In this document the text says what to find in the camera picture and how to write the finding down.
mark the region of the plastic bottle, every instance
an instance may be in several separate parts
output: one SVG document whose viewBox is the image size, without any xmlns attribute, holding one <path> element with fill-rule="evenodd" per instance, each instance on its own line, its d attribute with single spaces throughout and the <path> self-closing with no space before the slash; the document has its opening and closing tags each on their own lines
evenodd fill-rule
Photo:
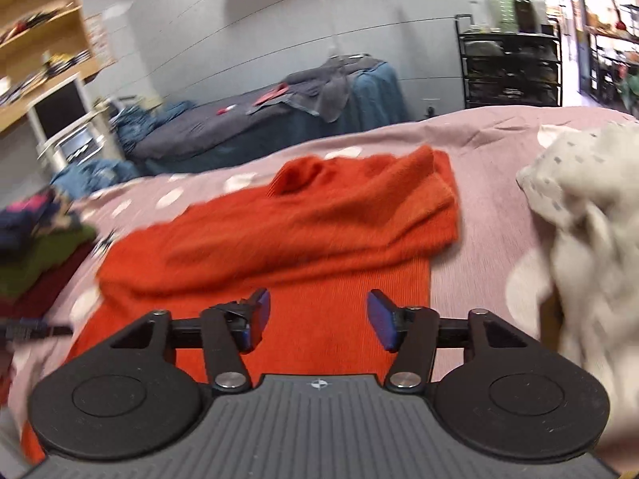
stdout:
<svg viewBox="0 0 639 479">
<path fill-rule="evenodd" d="M 548 23 L 548 10 L 546 9 L 545 0 L 530 0 L 533 8 L 535 9 L 535 15 L 537 16 L 537 28 L 538 32 L 541 32 L 541 25 L 549 25 Z"/>
<path fill-rule="evenodd" d="M 537 15 L 530 0 L 515 0 L 515 15 L 519 31 L 527 34 L 534 34 L 538 30 Z"/>
<path fill-rule="evenodd" d="M 494 28 L 495 20 L 491 9 L 492 0 L 469 0 L 475 29 L 488 32 Z"/>
<path fill-rule="evenodd" d="M 517 32 L 512 0 L 495 0 L 498 14 L 497 27 L 502 32 Z"/>
</svg>

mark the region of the bed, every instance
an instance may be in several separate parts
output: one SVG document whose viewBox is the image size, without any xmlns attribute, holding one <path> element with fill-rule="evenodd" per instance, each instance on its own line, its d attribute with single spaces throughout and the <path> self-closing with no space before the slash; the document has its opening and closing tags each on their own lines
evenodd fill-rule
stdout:
<svg viewBox="0 0 639 479">
<path fill-rule="evenodd" d="M 369 56 L 349 61 L 343 73 L 329 60 L 290 74 L 279 85 L 186 111 L 152 131 L 127 158 L 143 175 L 200 173 L 238 166 L 309 140 L 408 122 L 391 66 Z M 292 93 L 277 95 L 283 84 L 287 88 L 282 91 Z M 273 98 L 254 106 L 269 92 Z"/>
<path fill-rule="evenodd" d="M 444 317 L 465 317 L 469 309 L 485 307 L 538 336 L 538 297 L 549 285 L 526 281 L 525 270 L 540 264 L 539 252 L 553 232 L 530 212 L 515 175 L 544 150 L 542 125 L 587 129 L 631 120 L 601 108 L 465 110 L 421 123 L 312 140 L 234 168 L 133 180 L 94 193 L 75 208 L 102 235 L 115 232 L 120 237 L 167 222 L 193 203 L 266 184 L 286 161 L 300 156 L 401 156 L 429 143 L 450 156 L 462 211 L 461 242 L 433 261 L 430 306 Z M 76 335 L 100 304 L 95 282 L 100 262 L 99 255 L 87 259 L 49 313 L 52 321 L 71 322 Z M 17 348 L 9 406 L 18 426 L 27 419 L 28 393 L 41 377 L 63 363 L 72 344 L 73 340 L 50 339 Z M 433 378 L 439 379 L 461 363 L 461 350 L 441 350 Z M 630 468 L 628 455 L 608 455 L 615 466 Z"/>
</svg>

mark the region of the white patterned cloth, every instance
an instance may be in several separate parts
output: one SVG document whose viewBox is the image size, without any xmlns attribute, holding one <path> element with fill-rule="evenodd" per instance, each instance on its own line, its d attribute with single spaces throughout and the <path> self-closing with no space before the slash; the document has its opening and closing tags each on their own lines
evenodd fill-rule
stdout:
<svg viewBox="0 0 639 479">
<path fill-rule="evenodd" d="M 611 400 L 603 436 L 639 430 L 639 124 L 567 130 L 517 175 L 557 227 L 550 273 L 565 321 L 561 353 Z"/>
</svg>

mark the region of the gray wall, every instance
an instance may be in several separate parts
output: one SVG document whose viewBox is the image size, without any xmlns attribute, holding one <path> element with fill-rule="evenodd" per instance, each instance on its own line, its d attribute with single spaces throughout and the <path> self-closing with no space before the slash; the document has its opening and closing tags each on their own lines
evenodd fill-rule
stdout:
<svg viewBox="0 0 639 479">
<path fill-rule="evenodd" d="M 111 52 L 117 62 L 105 68 L 87 87 L 92 97 L 144 95 L 153 97 L 155 89 L 148 77 L 129 22 L 130 0 L 83 0 L 85 16 L 102 14 L 109 34 Z"/>
<path fill-rule="evenodd" d="M 36 140 L 25 120 L 0 139 L 0 208 L 42 189 L 49 178 L 40 172 Z"/>
<path fill-rule="evenodd" d="M 330 0 L 344 49 L 388 60 L 416 118 L 462 108 L 452 16 L 466 0 Z M 273 83 L 328 55 L 320 0 L 134 0 L 151 80 L 170 99 L 207 102 Z"/>
</svg>

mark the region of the orange sweater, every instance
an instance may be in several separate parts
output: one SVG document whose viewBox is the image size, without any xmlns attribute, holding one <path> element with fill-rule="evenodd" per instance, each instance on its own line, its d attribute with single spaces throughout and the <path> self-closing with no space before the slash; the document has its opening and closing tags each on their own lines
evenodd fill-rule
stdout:
<svg viewBox="0 0 639 479">
<path fill-rule="evenodd" d="M 369 326 L 366 292 L 427 305 L 428 257 L 457 236 L 442 152 L 294 160 L 268 186 L 192 206 L 114 244 L 98 272 L 104 302 L 71 357 L 149 310 L 197 317 L 266 287 L 269 324 L 244 357 L 254 383 L 262 373 L 383 378 L 392 356 Z M 206 381 L 200 351 L 178 351 L 177 365 Z M 36 455 L 33 434 L 26 439 Z"/>
</svg>

